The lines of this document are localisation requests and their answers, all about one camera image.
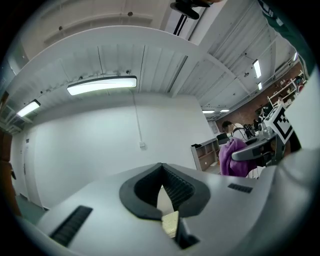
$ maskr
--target white ceiling panel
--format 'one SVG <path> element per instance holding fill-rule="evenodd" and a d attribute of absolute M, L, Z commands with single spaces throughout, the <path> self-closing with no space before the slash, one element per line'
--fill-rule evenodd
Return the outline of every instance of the white ceiling panel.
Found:
<path fill-rule="evenodd" d="M 239 77 L 241 77 L 248 68 L 253 66 L 253 62 L 258 59 L 261 60 L 265 57 L 266 52 L 261 56 L 264 50 L 271 43 L 271 38 L 269 34 L 268 26 L 264 26 L 263 29 L 257 34 L 255 40 L 251 42 L 247 48 L 237 56 L 233 63 L 230 65 L 230 69 Z M 267 69 L 264 73 L 270 73 L 270 70 Z"/>
<path fill-rule="evenodd" d="M 246 58 L 243 60 L 245 64 L 240 64 L 237 66 L 237 74 L 242 83 L 246 85 L 248 90 L 252 93 L 257 90 L 258 83 L 264 82 L 272 76 L 272 49 L 269 48 L 263 56 L 259 59 L 261 77 L 258 79 L 255 69 L 252 65 L 252 60 Z"/>
<path fill-rule="evenodd" d="M 224 86 L 224 88 L 206 104 L 206 107 L 211 106 L 217 108 L 218 111 L 223 108 L 229 109 L 234 102 L 238 102 L 246 96 L 246 92 L 233 80 L 229 85 Z"/>
<path fill-rule="evenodd" d="M 21 42 L 28 59 L 68 37 L 93 28 L 139 26 L 161 29 L 168 22 L 170 0 L 47 1 L 26 23 Z"/>
<path fill-rule="evenodd" d="M 234 79 L 226 73 L 220 76 L 216 81 L 214 81 L 211 89 L 203 95 L 202 98 L 198 99 L 201 107 L 215 106 L 212 102 L 213 99 L 218 98 L 219 94 L 223 92 L 223 90 L 225 90 L 233 81 Z"/>
<path fill-rule="evenodd" d="M 79 77 L 88 78 L 101 75 L 98 47 L 73 52 L 60 59 L 63 70 L 69 82 L 79 80 Z"/>
<path fill-rule="evenodd" d="M 68 94 L 66 93 L 66 88 L 60 87 L 56 90 L 46 93 L 45 95 L 40 96 L 37 100 L 41 103 L 41 111 L 50 109 L 55 106 L 59 106 L 67 101 L 69 101 Z"/>
<path fill-rule="evenodd" d="M 212 89 L 225 77 L 225 72 L 211 61 L 200 61 L 183 85 L 180 94 L 190 94 L 200 100 L 207 94 L 215 93 Z"/>
<path fill-rule="evenodd" d="M 140 75 L 144 45 L 109 44 L 99 46 L 103 74 L 107 76 Z"/>
<path fill-rule="evenodd" d="M 146 46 L 143 57 L 139 92 L 166 91 L 184 55 L 158 47 Z"/>
<path fill-rule="evenodd" d="M 50 63 L 34 75 L 29 76 L 14 93 L 14 101 L 19 108 L 38 97 L 50 93 L 56 88 L 68 83 L 68 78 L 60 60 Z"/>
<path fill-rule="evenodd" d="M 271 42 L 268 33 L 263 38 L 263 43 L 254 43 L 261 30 L 267 29 L 266 19 L 260 14 L 260 12 L 254 11 L 254 13 L 248 13 L 242 22 L 239 23 L 237 29 L 228 37 L 226 41 L 218 48 L 217 51 L 211 51 L 210 53 L 218 58 L 227 67 L 230 67 L 244 52 L 253 50 L 253 59 L 258 57 L 265 47 Z"/>
<path fill-rule="evenodd" d="M 275 68 L 277 69 L 283 63 L 294 58 L 295 48 L 288 43 L 288 41 L 281 36 L 276 39 L 276 63 Z"/>

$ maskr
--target door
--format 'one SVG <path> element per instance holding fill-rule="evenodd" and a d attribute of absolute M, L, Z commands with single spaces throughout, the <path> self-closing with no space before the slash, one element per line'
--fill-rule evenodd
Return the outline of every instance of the door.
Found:
<path fill-rule="evenodd" d="M 35 142 L 36 131 L 27 131 L 24 140 L 23 171 L 29 201 L 42 207 L 35 176 Z"/>

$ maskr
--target cabinet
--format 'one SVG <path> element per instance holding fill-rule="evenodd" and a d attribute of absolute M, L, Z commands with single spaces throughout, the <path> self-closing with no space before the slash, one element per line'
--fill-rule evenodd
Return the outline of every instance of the cabinet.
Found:
<path fill-rule="evenodd" d="M 210 165 L 218 161 L 219 143 L 217 138 L 210 139 L 200 144 L 201 147 L 191 147 L 195 167 L 199 171 L 207 170 Z"/>

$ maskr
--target ceiling light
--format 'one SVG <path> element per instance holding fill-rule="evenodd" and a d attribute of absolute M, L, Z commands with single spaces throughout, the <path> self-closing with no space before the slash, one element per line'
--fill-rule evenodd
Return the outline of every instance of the ceiling light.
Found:
<path fill-rule="evenodd" d="M 29 114 L 30 112 L 36 110 L 37 108 L 40 107 L 40 103 L 39 101 L 37 101 L 36 99 L 34 99 L 33 101 L 31 101 L 28 105 L 26 105 L 23 109 L 21 109 L 17 115 L 20 117 L 23 117 L 27 114 Z"/>
<path fill-rule="evenodd" d="M 259 60 L 256 60 L 253 63 L 254 69 L 255 69 L 255 73 L 256 73 L 256 78 L 261 77 L 261 69 L 260 69 L 260 64 L 259 64 Z"/>
<path fill-rule="evenodd" d="M 135 75 L 112 76 L 92 79 L 90 81 L 81 81 L 69 85 L 67 90 L 74 96 L 78 94 L 113 89 L 113 88 L 133 88 L 137 86 L 137 77 Z"/>
<path fill-rule="evenodd" d="M 293 57 L 293 61 L 294 61 L 294 62 L 296 61 L 297 57 L 298 57 L 298 53 L 295 52 L 294 57 Z"/>

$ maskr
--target purple cloth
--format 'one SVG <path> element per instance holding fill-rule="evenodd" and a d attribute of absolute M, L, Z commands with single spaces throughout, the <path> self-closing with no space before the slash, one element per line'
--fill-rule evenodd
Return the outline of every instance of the purple cloth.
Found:
<path fill-rule="evenodd" d="M 234 161 L 231 158 L 233 152 L 241 150 L 247 146 L 239 138 L 232 138 L 223 145 L 219 152 L 221 175 L 246 177 L 248 173 L 257 168 L 254 160 L 249 161 Z"/>

